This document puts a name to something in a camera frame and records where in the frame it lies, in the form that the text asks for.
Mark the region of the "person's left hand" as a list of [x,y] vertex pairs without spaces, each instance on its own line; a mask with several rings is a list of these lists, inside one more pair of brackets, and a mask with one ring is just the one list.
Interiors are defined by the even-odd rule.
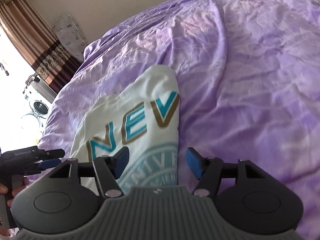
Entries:
[[1,235],[9,236],[16,222],[11,213],[13,198],[29,184],[29,180],[22,175],[1,176]]

